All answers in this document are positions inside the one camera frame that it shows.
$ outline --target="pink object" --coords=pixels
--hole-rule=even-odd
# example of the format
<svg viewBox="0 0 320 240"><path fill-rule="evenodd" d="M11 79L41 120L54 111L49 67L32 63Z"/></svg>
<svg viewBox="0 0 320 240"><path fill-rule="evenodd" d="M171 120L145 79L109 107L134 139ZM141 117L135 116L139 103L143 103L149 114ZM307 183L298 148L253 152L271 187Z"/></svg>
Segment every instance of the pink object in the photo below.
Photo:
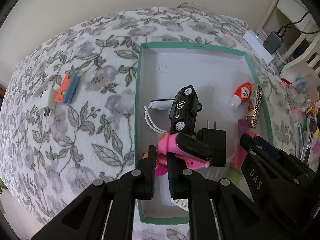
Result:
<svg viewBox="0 0 320 240"><path fill-rule="evenodd" d="M249 126L246 120L238 120L238 132L239 132L239 140L241 135L249 132ZM244 159L247 157L247 152L238 144L237 152L233 156L231 160L231 164L236 170L240 170Z"/></svg>
<svg viewBox="0 0 320 240"><path fill-rule="evenodd" d="M315 154L318 152L320 152L320 142L319 142L319 139L317 138L317 142L312 148L312 153Z"/></svg>
<svg viewBox="0 0 320 240"><path fill-rule="evenodd" d="M167 174L167 173L168 173L167 167L164 167L159 163L156 164L156 168L155 168L156 177L163 176L164 174Z"/></svg>
<svg viewBox="0 0 320 240"><path fill-rule="evenodd" d="M176 157L184 160L187 164L187 168L196 170L202 167L209 167L210 162L206 162L200 158L197 158L189 153L182 151L176 142L176 138L179 133L170 135L169 132L165 134L165 137L161 139L157 146L157 158L162 163L167 164L167 153L172 152L176 154Z"/></svg>
<svg viewBox="0 0 320 240"><path fill-rule="evenodd" d="M287 85L290 85L290 84L291 84L291 82L289 82L288 80L286 80L286 79L284 79L284 78L281 79L281 82L282 82L282 84L283 84L284 87L286 87Z"/></svg>
<svg viewBox="0 0 320 240"><path fill-rule="evenodd" d="M249 134L252 138L254 138L254 137L256 137L258 135L256 132L249 132L247 134Z"/></svg>
<svg viewBox="0 0 320 240"><path fill-rule="evenodd" d="M292 113L301 114L301 115L305 116L305 113L302 112L302 111L300 111L299 109L296 109L296 110L290 109L290 111L291 111Z"/></svg>

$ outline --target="colorful toy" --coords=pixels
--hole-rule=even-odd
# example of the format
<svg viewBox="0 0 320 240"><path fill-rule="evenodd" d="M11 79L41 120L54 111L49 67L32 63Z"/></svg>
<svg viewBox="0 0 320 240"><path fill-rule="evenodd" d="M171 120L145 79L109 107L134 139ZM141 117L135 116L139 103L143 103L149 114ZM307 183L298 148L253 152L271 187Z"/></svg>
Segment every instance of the colorful toy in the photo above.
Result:
<svg viewBox="0 0 320 240"><path fill-rule="evenodd" d="M148 158L148 152L143 154L143 159ZM156 159L155 176L160 177L168 173L167 165Z"/></svg>
<svg viewBox="0 0 320 240"><path fill-rule="evenodd" d="M167 153L176 154L177 158L184 160L187 168L196 170L202 167L209 167L213 152L209 146L184 133L175 133L170 135L166 133L165 137L159 141L157 146L157 158L164 164L167 164Z"/></svg>
<svg viewBox="0 0 320 240"><path fill-rule="evenodd" d="M66 72L56 96L56 102L69 105L80 78L75 72Z"/></svg>

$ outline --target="plastic container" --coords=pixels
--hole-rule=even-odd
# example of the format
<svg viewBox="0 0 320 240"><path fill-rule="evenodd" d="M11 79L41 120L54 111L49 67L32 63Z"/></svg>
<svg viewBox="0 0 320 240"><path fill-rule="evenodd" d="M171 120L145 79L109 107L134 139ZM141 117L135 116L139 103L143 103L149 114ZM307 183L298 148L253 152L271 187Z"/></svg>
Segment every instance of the plastic container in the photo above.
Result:
<svg viewBox="0 0 320 240"><path fill-rule="evenodd" d="M289 105L292 109L303 108L319 100L320 87L318 77L307 75L297 78L295 82L286 87Z"/></svg>

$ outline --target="black power adapter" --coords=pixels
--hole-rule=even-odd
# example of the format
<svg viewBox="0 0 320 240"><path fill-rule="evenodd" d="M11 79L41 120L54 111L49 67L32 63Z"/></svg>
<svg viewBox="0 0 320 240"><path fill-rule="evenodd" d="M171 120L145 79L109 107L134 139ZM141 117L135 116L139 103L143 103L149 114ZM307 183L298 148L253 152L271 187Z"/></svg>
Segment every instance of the black power adapter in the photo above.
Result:
<svg viewBox="0 0 320 240"><path fill-rule="evenodd" d="M212 167L226 166L226 131L202 128L198 131L196 139L208 145L213 151L213 158L210 161Z"/></svg>
<svg viewBox="0 0 320 240"><path fill-rule="evenodd" d="M270 54L274 54L274 52L281 46L282 43L283 39L276 32L272 32L262 43L262 45Z"/></svg>

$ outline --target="white power strip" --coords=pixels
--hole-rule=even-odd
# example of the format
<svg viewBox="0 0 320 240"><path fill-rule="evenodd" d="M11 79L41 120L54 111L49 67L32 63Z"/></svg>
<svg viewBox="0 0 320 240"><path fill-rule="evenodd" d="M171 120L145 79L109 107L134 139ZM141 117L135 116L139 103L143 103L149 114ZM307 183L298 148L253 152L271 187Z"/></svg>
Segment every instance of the white power strip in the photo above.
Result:
<svg viewBox="0 0 320 240"><path fill-rule="evenodd" d="M263 41L253 31L246 31L243 38L260 54L267 64L275 58L275 55L271 55L265 47L263 47Z"/></svg>

